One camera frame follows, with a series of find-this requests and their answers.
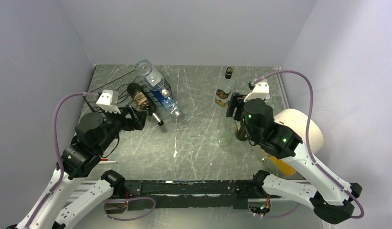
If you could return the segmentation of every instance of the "gray marble surface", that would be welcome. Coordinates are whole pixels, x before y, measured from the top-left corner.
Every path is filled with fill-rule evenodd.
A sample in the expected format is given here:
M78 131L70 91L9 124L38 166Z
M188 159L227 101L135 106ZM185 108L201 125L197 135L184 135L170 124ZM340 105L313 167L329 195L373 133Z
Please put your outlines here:
M122 132L120 144L109 157L118 161L114 165L98 165L88 179L98 180L100 175L113 169L126 179L251 179L259 169L267 169L247 142L233 138L226 148L217 141L220 108L214 102L218 80L224 77L226 66L157 66L170 82L174 99L184 116L175 119L163 108L158 114L165 121L160 127L147 119L143 131ZM100 87L132 71L132 65L98 65L90 90ZM235 91L248 93L247 82L273 71L273 68L234 67ZM271 98L267 101L277 114L286 108L281 81L268 79ZM90 110L82 109L82 115ZM109 147L114 148L116 141ZM295 202L275 199L275 216L288 212ZM131 218L144 211L128 211L121 218ZM104 217L99 205L76 225L76 228L138 228L138 229L193 229L193 228L271 228L322 229L321 220L312 210L301 206L293 214L280 219L253 218L244 210L232 208L180 208L156 209L149 216L130 222Z
M133 69L133 65L98 65L89 90ZM89 179L99 179L108 169L126 179L251 179L265 168L247 142L234 137L228 147L218 146L217 125L222 108L214 103L214 95L226 66L164 65L157 69L171 84L183 117L175 119L158 108L164 126L158 126L150 117L142 131L122 132L119 146L109 157L118 164L98 165ZM249 93L247 82L271 71L273 68L234 67L235 91ZM269 78L268 84L271 98L267 103L277 114L286 108L282 88L276 76ZM82 114L87 112L84 106Z

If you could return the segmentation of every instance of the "glass bottle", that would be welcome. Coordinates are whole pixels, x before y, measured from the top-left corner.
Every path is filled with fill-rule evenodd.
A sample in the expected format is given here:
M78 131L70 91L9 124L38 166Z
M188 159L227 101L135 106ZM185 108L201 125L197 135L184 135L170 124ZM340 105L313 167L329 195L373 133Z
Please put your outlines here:
M163 125L163 120L156 113L157 107L154 102L146 96L147 94L138 83L130 83L127 86L127 92L140 110L147 110L148 114L155 118L159 126Z
M220 119L218 120L218 145L228 146L236 131L236 124L232 117L227 117L227 106L221 109Z
M229 67L225 71L225 77L218 81L217 91L215 92L215 102L222 107L227 105L235 85L234 80L231 78L232 74L233 68Z
M170 92L164 86L165 79L151 62L141 60L135 65L135 72L150 90L159 91L165 98L170 96Z

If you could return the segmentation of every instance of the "black cable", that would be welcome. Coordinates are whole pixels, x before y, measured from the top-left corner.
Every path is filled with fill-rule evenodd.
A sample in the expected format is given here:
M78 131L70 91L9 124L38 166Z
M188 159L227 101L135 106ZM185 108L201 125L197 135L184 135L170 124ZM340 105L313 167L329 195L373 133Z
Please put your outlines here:
M120 90L120 88L121 88L122 86L127 86L127 85L129 85L129 83L125 83L125 84L120 85L120 86L117 88L116 91Z
M126 97L124 97L124 99L123 99L123 100L121 100L121 101L118 101L118 103L120 104L120 103L124 102L124 101L125 101L125 100L127 100L129 97L130 97L130 95L128 94Z
M108 156L110 156L111 153L113 153L113 151L117 148L118 143L120 143L120 135L117 137L117 144L116 144L116 146L114 147L114 149L113 149L107 156L102 156L102 158L107 158Z
M248 131L246 131L246 137L248 138L248 142L249 142L249 144L250 144L251 146L255 146L255 145L257 145L257 143L256 143L256 142L254 142L254 144L252 144L252 142L251 142L251 139L249 138Z

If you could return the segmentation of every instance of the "metal wire basket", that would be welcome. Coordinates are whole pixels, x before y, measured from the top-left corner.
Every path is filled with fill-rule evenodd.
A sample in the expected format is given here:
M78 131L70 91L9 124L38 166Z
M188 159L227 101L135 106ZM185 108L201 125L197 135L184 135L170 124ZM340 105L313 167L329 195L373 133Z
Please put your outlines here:
M162 106L162 104L160 104L160 102L156 99L156 97L152 94L151 90L140 80L139 76L137 76L137 74L135 73L135 71L130 71L120 77L118 77L117 79L101 86L98 87L94 90L92 90L91 92L93 93L101 93L104 89L107 90L113 90L113 91L117 91L118 92L118 106L122 107L122 106L126 106L127 104L132 105L134 108L138 108L138 105L133 101L133 99L131 98L131 96L128 94L127 91L127 86L130 83L138 83L141 88L144 90L144 92L147 94L148 98L150 98L156 107L160 107ZM168 81L166 81L165 79L165 87L167 90L169 90L171 96L172 96L172 90L170 87L170 84L168 83ZM88 97L83 97L83 99L85 100L86 104L88 105L89 109L92 112L98 112L98 113L103 113L103 110L96 106L96 99L94 97L88 96Z

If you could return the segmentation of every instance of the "plastic water bottle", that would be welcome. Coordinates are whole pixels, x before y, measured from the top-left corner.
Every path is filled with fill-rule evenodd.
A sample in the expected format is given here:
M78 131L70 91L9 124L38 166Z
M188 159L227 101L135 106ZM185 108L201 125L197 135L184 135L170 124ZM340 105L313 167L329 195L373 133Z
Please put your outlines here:
M165 98L159 91L151 92L169 114L174 115L175 117L181 116L179 106L171 97Z
M169 91L164 86L165 79L151 62L141 60L135 65L135 72L151 91L159 91L165 98L170 96Z

